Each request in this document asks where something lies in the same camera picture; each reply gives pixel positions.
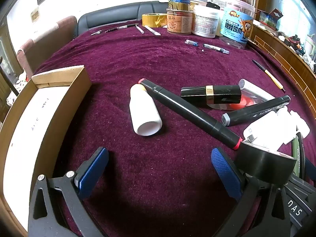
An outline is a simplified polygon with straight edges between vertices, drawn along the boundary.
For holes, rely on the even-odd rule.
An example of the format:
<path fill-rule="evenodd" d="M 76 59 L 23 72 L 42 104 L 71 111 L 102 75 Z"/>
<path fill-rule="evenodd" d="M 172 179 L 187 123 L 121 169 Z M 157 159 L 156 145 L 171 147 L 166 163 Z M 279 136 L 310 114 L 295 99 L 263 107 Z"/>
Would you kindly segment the black tape roll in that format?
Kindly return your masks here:
<path fill-rule="evenodd" d="M 236 148 L 235 165 L 261 181 L 284 185 L 291 176 L 296 159 L 279 151 L 241 142 Z"/>

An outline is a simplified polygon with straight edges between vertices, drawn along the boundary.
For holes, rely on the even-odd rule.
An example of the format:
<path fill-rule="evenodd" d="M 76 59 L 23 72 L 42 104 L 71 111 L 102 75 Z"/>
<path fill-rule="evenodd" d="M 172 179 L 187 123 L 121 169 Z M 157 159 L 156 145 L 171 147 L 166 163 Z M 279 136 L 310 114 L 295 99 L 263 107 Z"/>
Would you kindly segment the white small bottle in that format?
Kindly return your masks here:
<path fill-rule="evenodd" d="M 141 84 L 130 89 L 130 115 L 133 130 L 137 135 L 150 136 L 162 127 L 162 120 L 152 97 Z"/>

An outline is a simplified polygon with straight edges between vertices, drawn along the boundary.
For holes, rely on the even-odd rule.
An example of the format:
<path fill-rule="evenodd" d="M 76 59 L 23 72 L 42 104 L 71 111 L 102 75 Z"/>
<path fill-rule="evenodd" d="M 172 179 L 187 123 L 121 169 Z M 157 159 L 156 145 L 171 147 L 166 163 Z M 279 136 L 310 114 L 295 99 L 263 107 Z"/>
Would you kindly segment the wooden side cabinet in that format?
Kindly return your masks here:
<path fill-rule="evenodd" d="M 250 39 L 277 65 L 296 85 L 315 117 L 315 74 L 293 50 L 269 31 L 253 26 Z"/>

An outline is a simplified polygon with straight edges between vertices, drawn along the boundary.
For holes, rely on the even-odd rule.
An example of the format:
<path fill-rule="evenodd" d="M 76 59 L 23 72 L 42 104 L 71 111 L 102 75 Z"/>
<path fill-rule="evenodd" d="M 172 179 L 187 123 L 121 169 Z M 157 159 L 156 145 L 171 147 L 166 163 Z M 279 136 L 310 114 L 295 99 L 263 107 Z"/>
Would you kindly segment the blue label clear jar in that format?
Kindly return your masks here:
<path fill-rule="evenodd" d="M 244 49 L 253 28 L 254 13 L 255 7 L 242 0 L 227 0 L 221 20 L 220 40 Z"/>

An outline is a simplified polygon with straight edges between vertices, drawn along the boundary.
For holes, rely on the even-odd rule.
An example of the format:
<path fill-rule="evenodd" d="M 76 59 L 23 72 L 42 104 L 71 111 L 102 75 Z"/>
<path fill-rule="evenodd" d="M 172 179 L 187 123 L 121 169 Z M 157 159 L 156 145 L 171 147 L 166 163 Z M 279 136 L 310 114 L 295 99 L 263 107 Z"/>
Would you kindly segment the white power adapter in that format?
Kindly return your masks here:
<path fill-rule="evenodd" d="M 271 111 L 251 123 L 244 131 L 246 141 L 269 151 L 277 151 L 281 145 L 291 142 L 297 133 L 306 138 L 310 129 L 301 116 L 284 106 Z"/>

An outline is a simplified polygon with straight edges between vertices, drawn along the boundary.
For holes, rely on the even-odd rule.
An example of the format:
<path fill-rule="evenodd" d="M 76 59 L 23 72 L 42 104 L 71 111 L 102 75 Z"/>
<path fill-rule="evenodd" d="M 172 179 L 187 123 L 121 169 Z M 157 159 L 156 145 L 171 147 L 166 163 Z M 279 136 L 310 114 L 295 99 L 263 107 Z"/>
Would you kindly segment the black marker red cap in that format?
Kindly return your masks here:
<path fill-rule="evenodd" d="M 150 80 L 143 78 L 138 83 L 145 87 L 152 98 L 187 119 L 213 138 L 233 150 L 239 149 L 242 142 L 241 137 L 229 130 L 221 122 Z"/>

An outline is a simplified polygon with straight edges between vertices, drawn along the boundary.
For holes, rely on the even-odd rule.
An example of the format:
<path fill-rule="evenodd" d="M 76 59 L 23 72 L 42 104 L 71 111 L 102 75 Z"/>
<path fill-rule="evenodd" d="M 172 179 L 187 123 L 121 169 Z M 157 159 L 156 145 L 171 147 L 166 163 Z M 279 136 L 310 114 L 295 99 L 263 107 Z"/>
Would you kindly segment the cardboard tray box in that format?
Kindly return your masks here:
<path fill-rule="evenodd" d="M 38 175 L 52 176 L 68 127 L 91 81 L 83 65 L 31 77 L 1 127 L 1 222 L 27 236 Z"/>

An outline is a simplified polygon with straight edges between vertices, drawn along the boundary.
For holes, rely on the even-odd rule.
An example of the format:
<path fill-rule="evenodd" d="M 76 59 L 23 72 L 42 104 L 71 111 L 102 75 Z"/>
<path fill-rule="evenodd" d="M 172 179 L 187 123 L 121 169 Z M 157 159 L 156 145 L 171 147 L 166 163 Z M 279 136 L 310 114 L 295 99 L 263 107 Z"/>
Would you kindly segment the gold tape red blue lid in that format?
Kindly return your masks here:
<path fill-rule="evenodd" d="M 169 0 L 169 10 L 192 11 L 190 0 Z"/>

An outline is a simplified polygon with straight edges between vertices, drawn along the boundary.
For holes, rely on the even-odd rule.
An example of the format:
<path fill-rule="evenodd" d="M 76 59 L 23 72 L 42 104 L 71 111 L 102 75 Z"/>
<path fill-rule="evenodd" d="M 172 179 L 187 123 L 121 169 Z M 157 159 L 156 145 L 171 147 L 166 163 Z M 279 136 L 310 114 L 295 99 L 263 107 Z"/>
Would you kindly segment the black marker grey cap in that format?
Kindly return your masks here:
<path fill-rule="evenodd" d="M 239 110 L 227 112 L 222 115 L 222 124 L 224 126 L 235 126 L 246 122 L 253 122 L 271 111 L 276 111 L 288 105 L 290 101 L 290 96 L 285 95 L 250 105 Z"/>

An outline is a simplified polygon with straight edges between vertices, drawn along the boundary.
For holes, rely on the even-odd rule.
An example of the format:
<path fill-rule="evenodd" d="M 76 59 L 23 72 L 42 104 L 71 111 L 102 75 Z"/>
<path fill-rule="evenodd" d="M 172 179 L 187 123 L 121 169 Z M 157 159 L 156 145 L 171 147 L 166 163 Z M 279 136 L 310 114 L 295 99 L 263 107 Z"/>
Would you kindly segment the green lighter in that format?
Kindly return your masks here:
<path fill-rule="evenodd" d="M 291 141 L 292 157 L 296 160 L 293 173 L 300 179 L 305 179 L 305 150 L 303 144 L 303 136 L 300 132 Z"/>

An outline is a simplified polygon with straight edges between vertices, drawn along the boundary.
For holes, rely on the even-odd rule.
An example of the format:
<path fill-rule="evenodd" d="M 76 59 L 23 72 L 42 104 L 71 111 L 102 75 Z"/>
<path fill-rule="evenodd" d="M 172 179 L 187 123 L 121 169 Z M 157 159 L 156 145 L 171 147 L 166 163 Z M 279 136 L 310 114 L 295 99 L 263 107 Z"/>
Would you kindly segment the red item plastic package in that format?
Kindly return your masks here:
<path fill-rule="evenodd" d="M 265 101 L 267 101 L 267 99 L 242 92 L 241 101 L 239 103 L 209 104 L 208 106 L 216 110 L 235 111 Z"/>

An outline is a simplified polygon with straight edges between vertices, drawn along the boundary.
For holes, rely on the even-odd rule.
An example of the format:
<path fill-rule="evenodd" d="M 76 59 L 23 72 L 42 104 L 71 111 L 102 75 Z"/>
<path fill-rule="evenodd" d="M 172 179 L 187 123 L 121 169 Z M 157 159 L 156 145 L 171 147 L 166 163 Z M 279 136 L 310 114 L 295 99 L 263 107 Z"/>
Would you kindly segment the black gold lipstick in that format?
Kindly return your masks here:
<path fill-rule="evenodd" d="M 193 105 L 230 104 L 241 101 L 238 85 L 182 87 L 181 98 Z"/>

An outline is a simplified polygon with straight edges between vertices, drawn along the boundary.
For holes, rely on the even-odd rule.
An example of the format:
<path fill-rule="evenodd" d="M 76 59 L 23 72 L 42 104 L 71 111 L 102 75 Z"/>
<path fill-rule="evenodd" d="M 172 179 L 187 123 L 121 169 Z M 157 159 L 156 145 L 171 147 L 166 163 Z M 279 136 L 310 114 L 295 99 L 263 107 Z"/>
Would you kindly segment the white tube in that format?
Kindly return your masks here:
<path fill-rule="evenodd" d="M 260 100 L 261 102 L 269 101 L 275 98 L 270 93 L 266 92 L 265 90 L 245 79 L 239 80 L 238 85 L 243 94 L 247 95 L 248 97 Z"/>

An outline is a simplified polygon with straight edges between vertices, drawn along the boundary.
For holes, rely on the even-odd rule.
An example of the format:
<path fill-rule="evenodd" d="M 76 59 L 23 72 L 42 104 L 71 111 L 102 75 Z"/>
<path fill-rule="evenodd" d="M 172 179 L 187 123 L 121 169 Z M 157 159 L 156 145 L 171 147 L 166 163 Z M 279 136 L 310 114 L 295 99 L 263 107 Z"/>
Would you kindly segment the brown label jar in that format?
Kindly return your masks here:
<path fill-rule="evenodd" d="M 167 31 L 171 34 L 190 35 L 193 11 L 166 10 Z"/>

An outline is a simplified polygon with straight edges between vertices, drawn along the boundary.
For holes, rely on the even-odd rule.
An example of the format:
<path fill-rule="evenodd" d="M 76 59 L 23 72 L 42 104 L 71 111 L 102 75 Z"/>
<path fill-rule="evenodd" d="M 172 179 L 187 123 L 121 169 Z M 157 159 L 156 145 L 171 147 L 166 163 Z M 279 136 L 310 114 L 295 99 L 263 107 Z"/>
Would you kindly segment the yellow black pen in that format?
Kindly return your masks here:
<path fill-rule="evenodd" d="M 256 60 L 252 60 L 252 62 L 261 70 L 263 71 L 266 75 L 269 76 L 269 78 L 274 82 L 274 84 L 278 87 L 278 89 L 280 89 L 281 91 L 283 91 L 285 93 L 285 89 L 284 86 L 279 82 L 279 80 L 276 79 L 276 77 L 274 77 L 270 71 L 268 71 L 264 66 L 262 66 L 260 63 L 258 63 Z"/>

